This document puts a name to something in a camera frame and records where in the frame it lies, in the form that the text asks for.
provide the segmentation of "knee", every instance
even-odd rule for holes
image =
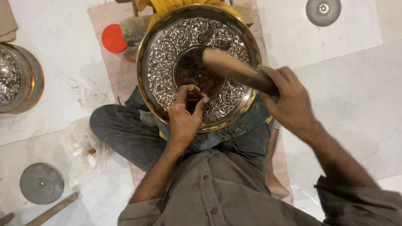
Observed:
[[[101,138],[102,131],[105,131],[115,118],[116,105],[104,105],[95,109],[89,119],[89,127],[97,137]]]

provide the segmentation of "olive green shirt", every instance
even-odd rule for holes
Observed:
[[[402,225],[397,192],[346,187],[320,177],[316,188],[324,223],[271,197],[265,158],[215,149],[194,154],[175,170],[166,196],[128,204],[122,226]]]

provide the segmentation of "shirt button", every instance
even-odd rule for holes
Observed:
[[[216,215],[218,213],[218,208],[213,208],[211,214]]]

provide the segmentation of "hand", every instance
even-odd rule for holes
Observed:
[[[258,93],[268,112],[286,129],[306,141],[311,132],[320,125],[311,109],[307,90],[289,67],[274,70],[258,66],[258,69],[272,79],[281,94],[276,103],[268,94]]]
[[[202,124],[202,115],[204,108],[209,101],[209,98],[204,96],[198,101],[195,106],[193,115],[186,110],[187,93],[197,89],[195,85],[186,85],[179,88],[176,102],[169,107],[169,120],[170,120],[170,149],[183,152],[184,149],[191,143],[198,128]]]

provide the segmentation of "pink mat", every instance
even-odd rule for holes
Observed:
[[[250,2],[254,12],[254,24],[250,27],[253,32],[258,46],[260,47],[261,56],[264,65],[268,65],[267,52],[265,49],[265,43],[263,39],[263,33],[260,22],[260,14],[257,8],[256,0],[237,0],[236,3]],[[107,51],[101,42],[101,35],[103,29],[110,24],[119,24],[123,19],[133,17],[133,7],[131,3],[116,2],[106,3],[98,5],[88,9],[88,14],[94,26],[96,37],[99,42],[100,51],[102,53],[103,60],[105,62],[106,70],[109,75],[111,88],[117,103],[117,97],[120,102],[124,103],[133,92],[137,85],[137,74],[135,72],[135,63],[130,63],[115,56],[113,53]],[[152,8],[148,7],[139,12],[140,16],[151,15]],[[137,187],[144,177],[145,173],[140,169],[129,163],[131,170],[134,187]],[[286,189],[291,192],[290,181],[287,175],[286,159],[283,149],[283,143],[281,134],[277,141],[277,148],[273,157],[274,174]],[[283,199],[285,202],[293,203],[293,194]]]

